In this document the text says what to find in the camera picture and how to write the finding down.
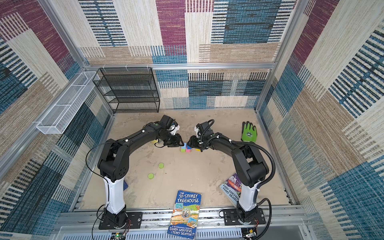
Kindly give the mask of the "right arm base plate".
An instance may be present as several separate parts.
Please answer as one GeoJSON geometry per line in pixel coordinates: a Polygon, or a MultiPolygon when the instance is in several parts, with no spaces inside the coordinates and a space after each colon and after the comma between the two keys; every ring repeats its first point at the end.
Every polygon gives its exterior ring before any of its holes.
{"type": "Polygon", "coordinates": [[[219,211],[219,217],[224,219],[225,226],[266,224],[267,221],[261,208],[256,208],[251,213],[252,216],[241,220],[237,209],[222,209],[219,211]]]}

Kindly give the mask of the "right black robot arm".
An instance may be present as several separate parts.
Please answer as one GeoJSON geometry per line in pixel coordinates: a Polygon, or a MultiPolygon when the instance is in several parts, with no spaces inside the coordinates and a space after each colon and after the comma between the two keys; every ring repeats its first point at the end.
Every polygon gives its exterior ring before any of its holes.
{"type": "Polygon", "coordinates": [[[275,175],[276,164],[271,154],[252,142],[234,141],[219,133],[208,137],[191,136],[187,145],[204,151],[212,149],[232,157],[236,174],[242,183],[240,199],[237,202],[239,222],[249,223],[256,218],[259,205],[258,192],[275,175]]]}

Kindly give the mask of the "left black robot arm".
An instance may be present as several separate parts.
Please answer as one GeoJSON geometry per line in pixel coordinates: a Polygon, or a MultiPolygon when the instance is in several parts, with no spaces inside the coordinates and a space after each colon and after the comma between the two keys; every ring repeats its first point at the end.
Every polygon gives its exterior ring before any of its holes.
{"type": "Polygon", "coordinates": [[[121,229],[129,222],[123,191],[130,155],[154,140],[162,141],[165,147],[182,147],[184,142],[177,133],[179,129],[174,119],[164,115],[160,121],[150,122],[128,137],[106,141],[97,165],[106,187],[106,207],[102,215],[105,224],[121,229]]]}

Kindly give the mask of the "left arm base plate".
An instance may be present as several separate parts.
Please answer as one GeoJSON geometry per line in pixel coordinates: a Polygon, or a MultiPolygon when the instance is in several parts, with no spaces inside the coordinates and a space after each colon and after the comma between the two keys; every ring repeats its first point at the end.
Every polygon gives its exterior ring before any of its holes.
{"type": "Polygon", "coordinates": [[[139,229],[142,223],[143,212],[125,212],[119,215],[103,213],[99,230],[128,230],[139,229]]]}

